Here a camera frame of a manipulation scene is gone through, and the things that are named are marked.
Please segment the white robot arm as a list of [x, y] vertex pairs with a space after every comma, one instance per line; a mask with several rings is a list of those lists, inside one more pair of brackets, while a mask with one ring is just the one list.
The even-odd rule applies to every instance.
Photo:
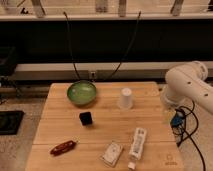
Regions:
[[207, 76], [208, 68], [199, 61], [171, 68], [165, 74], [162, 103], [167, 108], [178, 107], [189, 98], [213, 115], [213, 87], [205, 82]]

